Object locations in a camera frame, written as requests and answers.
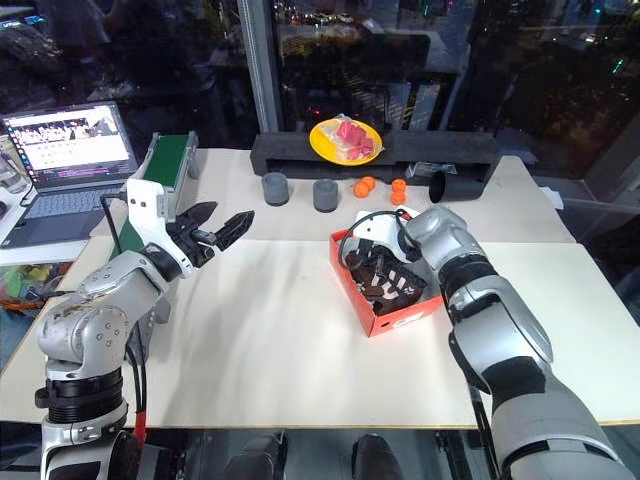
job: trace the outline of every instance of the cardboard box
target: cardboard box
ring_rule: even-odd
[[[378,316],[373,313],[371,305],[360,293],[358,286],[353,281],[351,272],[340,265],[338,261],[340,241],[346,233],[347,231],[343,230],[331,235],[329,239],[329,258],[368,337],[373,337],[374,335],[406,325],[425,315],[430,315],[443,305],[442,296],[437,295],[428,300],[411,305],[410,307],[403,308],[402,310],[388,313],[387,315]]]

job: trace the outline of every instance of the laptop keyboard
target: laptop keyboard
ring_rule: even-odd
[[[81,192],[38,196],[25,219],[102,210],[100,196],[105,193],[118,193],[119,191],[120,187],[110,187],[102,190],[84,190]]]

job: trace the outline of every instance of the laptop screen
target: laptop screen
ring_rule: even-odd
[[[115,103],[4,118],[37,189],[126,179],[137,163]]]

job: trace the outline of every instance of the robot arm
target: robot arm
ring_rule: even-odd
[[[203,232],[198,227],[216,207],[209,202],[165,224],[165,198],[161,185],[129,180],[129,220],[144,248],[90,274],[39,324],[38,345],[47,355],[46,386],[36,392],[36,405],[48,409],[42,479],[135,478],[136,441],[121,430],[128,410],[121,367],[130,334],[137,323],[166,323],[169,283],[210,260],[213,246],[225,250],[253,220],[245,212],[215,234]]]
[[[551,370],[546,332],[450,210],[410,220],[453,324],[449,346],[467,381],[493,399],[502,478],[632,479],[587,407]]]

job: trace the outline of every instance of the yellow plate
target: yellow plate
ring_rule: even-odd
[[[358,160],[338,160],[336,158],[335,145],[331,143],[331,141],[324,134],[321,128],[326,125],[330,125],[331,123],[339,123],[340,121],[341,120],[338,120],[337,118],[325,120],[324,122],[320,122],[315,127],[313,127],[311,133],[309,133],[309,142],[311,143],[311,148],[313,148],[313,150],[318,155],[320,155],[325,160],[329,160],[332,163],[337,163],[338,165],[344,165],[345,167],[355,167],[356,165],[364,165],[365,163],[369,163],[380,154],[380,152],[382,151],[382,139],[380,138],[380,135],[378,135],[378,132],[376,132],[366,123],[352,120],[352,122],[355,122],[359,126],[364,128],[364,130],[367,132],[367,135],[373,139],[373,153],[371,155],[367,155],[366,157],[359,158]]]

